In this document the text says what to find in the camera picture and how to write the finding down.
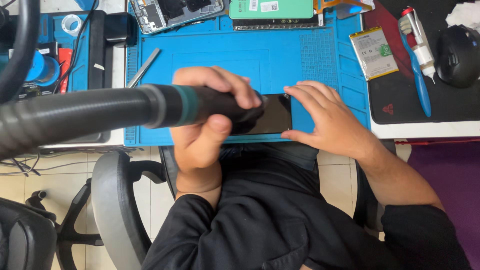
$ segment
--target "smartphone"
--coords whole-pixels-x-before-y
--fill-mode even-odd
[[[288,94],[263,95],[268,98],[265,112],[245,135],[275,134],[292,129],[291,97]]]

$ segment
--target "computer mouse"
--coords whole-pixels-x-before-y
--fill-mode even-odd
[[[472,86],[480,77],[480,33],[464,25],[442,32],[435,63],[442,81],[458,88]]]

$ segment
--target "right hand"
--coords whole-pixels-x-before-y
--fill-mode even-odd
[[[333,88],[316,81],[303,81],[286,86],[284,91],[305,107],[315,128],[311,134],[284,131],[282,138],[357,160],[367,156],[379,144],[375,135],[360,124]]]

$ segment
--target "white tape roll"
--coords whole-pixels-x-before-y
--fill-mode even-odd
[[[77,27],[75,27],[75,29],[70,30],[72,28],[72,24],[75,22],[78,23]],[[77,37],[78,32],[80,31],[80,27],[82,27],[83,23],[84,22],[77,15],[70,14],[65,16],[65,18],[63,18],[63,20],[61,21],[61,27],[66,33],[74,37]]]

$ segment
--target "black sleeve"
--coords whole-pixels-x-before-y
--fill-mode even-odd
[[[385,207],[385,245],[405,269],[471,269],[447,214],[434,206]]]
[[[187,194],[177,199],[148,250],[143,270],[198,268],[198,242],[215,216],[204,198]]]

